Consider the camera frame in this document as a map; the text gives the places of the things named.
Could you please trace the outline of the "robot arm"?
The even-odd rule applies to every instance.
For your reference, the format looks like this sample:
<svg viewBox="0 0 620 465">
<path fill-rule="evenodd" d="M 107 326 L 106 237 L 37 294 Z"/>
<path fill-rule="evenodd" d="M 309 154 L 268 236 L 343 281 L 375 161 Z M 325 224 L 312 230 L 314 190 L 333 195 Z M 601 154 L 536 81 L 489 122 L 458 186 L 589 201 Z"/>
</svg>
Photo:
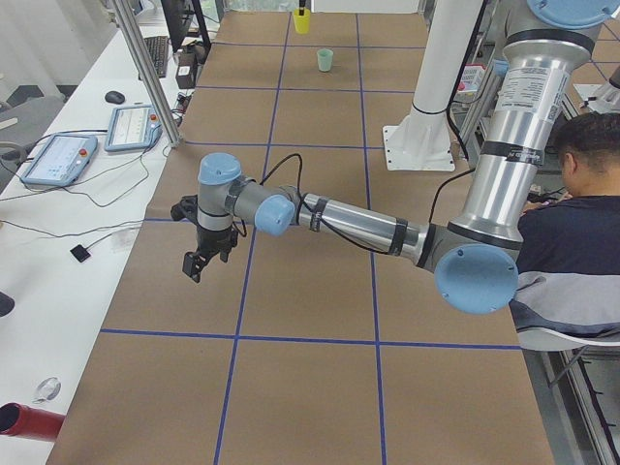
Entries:
<svg viewBox="0 0 620 465">
<path fill-rule="evenodd" d="M 198 191 L 170 211 L 197 230 L 183 270 L 199 280 L 213 258 L 225 260 L 237 225 L 279 235 L 289 225 L 335 233 L 355 246 L 408 259 L 432 272 L 442 298 L 466 313 L 506 306 L 517 292 L 520 209 L 544 162 L 545 147 L 570 75 L 591 55 L 593 36 L 613 15 L 612 1 L 517 1 L 496 16 L 501 73 L 486 138 L 471 160 L 471 184 L 459 215 L 444 225 L 418 224 L 297 185 L 269 188 L 245 175 L 228 153 L 203 157 Z"/>
</svg>

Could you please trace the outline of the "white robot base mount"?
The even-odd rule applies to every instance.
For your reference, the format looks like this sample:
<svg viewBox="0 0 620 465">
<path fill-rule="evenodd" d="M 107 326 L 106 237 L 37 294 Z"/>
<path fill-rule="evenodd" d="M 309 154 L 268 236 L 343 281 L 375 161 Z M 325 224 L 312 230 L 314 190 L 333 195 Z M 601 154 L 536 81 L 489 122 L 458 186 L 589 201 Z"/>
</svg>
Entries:
<svg viewBox="0 0 620 465">
<path fill-rule="evenodd" d="M 383 128 L 390 171 L 453 171 L 446 111 L 484 2 L 435 3 L 411 109 L 397 126 Z"/>
</svg>

